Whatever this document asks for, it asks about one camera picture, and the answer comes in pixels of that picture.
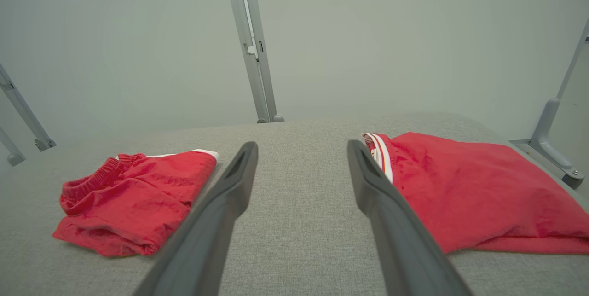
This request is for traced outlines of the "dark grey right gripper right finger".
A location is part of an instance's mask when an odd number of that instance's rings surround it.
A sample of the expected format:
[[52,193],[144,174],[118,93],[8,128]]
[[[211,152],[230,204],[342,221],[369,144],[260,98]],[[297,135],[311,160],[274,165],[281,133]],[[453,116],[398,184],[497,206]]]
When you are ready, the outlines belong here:
[[359,140],[347,143],[356,203],[370,220],[388,296],[473,296]]

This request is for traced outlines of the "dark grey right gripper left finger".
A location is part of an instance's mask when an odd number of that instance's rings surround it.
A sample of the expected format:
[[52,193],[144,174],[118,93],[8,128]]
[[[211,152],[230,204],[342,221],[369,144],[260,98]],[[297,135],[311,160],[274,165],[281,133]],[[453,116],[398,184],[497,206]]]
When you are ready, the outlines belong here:
[[217,296],[234,223],[248,208],[257,164],[258,145],[244,143],[166,243],[134,296]]

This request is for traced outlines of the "red shorts with white stripes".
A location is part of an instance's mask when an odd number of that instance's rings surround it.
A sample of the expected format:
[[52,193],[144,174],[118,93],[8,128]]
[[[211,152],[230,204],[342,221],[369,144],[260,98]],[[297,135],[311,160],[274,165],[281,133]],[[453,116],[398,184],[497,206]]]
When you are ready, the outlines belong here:
[[109,157],[93,174],[63,184],[65,216],[52,235],[105,257],[153,255],[189,214],[218,160],[203,149]]

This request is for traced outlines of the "red jersey with white trim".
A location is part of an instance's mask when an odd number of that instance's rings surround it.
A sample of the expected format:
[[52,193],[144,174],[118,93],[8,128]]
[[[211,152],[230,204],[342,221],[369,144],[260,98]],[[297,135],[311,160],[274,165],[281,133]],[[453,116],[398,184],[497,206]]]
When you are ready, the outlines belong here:
[[445,253],[589,255],[589,213],[515,149],[413,132],[362,137]]

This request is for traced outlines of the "grey right frame bracket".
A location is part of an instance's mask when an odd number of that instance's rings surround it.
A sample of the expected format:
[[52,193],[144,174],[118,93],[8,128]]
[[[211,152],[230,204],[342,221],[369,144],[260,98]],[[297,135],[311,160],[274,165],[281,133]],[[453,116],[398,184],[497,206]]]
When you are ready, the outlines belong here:
[[536,125],[532,137],[530,139],[522,140],[510,140],[509,143],[512,145],[528,145],[530,149],[536,151],[539,155],[543,156],[545,160],[549,161],[552,165],[558,168],[564,175],[561,180],[573,190],[578,189],[583,181],[585,175],[576,168],[574,163],[568,159],[561,151],[558,151],[553,144],[550,142],[549,132],[554,124],[554,120],[557,116],[558,109],[560,107],[562,97],[564,96],[566,86],[573,74],[574,67],[578,61],[583,45],[587,43],[587,36],[589,34],[589,18],[585,21],[583,31],[578,40],[576,49],[572,55],[570,63],[566,69],[565,76],[562,80],[557,96],[549,99],[543,108],[539,121]]

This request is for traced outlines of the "grey metal partition post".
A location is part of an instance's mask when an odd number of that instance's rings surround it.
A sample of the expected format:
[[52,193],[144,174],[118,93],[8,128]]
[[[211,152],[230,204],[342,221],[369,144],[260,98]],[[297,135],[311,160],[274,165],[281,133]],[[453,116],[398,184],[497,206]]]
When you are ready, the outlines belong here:
[[274,97],[258,0],[230,0],[248,74],[257,122],[283,122]]
[[23,95],[18,90],[17,86],[8,75],[3,65],[0,63],[0,89],[7,96],[17,113],[21,116],[25,124],[35,136],[35,145],[39,151],[46,151],[56,145],[55,141],[51,139],[46,130],[40,124],[38,118],[30,109],[29,105],[23,98]]
[[17,166],[18,164],[21,164],[21,162],[24,162],[26,160],[24,155],[17,148],[15,143],[13,143],[13,141],[9,138],[6,131],[2,127],[0,127],[0,143],[2,143],[9,152],[9,155],[7,156],[7,161],[11,166]]

